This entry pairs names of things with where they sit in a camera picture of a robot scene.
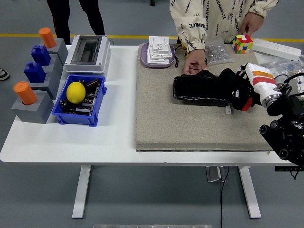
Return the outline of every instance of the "gray cube block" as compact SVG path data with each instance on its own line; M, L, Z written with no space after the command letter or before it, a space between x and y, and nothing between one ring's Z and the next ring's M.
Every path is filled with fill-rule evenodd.
M56 100L60 78L55 71L46 72L44 82L29 83L29 86L35 90L47 91L52 100Z
M57 54L50 54L51 61L48 66L42 66L44 72L54 72L54 74L61 78L63 67Z
M55 38L56 45L55 47L47 48L49 54L57 54L61 65L63 66L66 62L68 51L66 44L62 38Z
M37 96L37 101L31 105L25 105L17 97L12 106L12 110L21 121L45 124L52 112L54 103L47 91L33 90Z

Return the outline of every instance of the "blue block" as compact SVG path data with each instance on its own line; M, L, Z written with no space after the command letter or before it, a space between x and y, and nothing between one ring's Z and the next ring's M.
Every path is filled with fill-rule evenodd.
M42 66L48 66L51 61L51 56L45 46L34 45L31 51L31 55L36 63L40 63Z
M46 78L46 73L42 69L40 63L27 62L24 73L28 77L30 83L44 82L44 79Z

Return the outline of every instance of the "orange cylinder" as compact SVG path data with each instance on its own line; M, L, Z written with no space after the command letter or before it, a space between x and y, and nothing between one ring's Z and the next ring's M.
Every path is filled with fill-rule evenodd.
M39 30L40 37L47 48L52 48L56 45L56 41L53 37L50 28L42 28Z
M31 105L37 101L37 96L27 82L18 82L14 91L25 105Z

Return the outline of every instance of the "power strip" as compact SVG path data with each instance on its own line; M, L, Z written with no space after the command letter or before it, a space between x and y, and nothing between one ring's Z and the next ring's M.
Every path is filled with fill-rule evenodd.
M257 38L253 41L252 50L287 58L293 61L298 61L301 55L300 49Z

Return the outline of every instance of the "table leg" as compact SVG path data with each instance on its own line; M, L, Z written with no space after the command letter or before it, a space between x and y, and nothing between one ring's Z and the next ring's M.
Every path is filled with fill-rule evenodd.
M258 207L256 193L253 188L253 183L251 180L249 167L250 166L243 166L243 167L239 166L238 170L239 170L239 174L241 176L250 218L251 219L257 219L257 218L260 219L261 213L260 213L260 209Z
M85 204L86 204L85 201L86 192L87 192L87 186L89 184L90 171L91 171L90 165L81 166L78 187L75 197L75 204L73 209L73 215L72 215L73 219L82 219L84 216Z

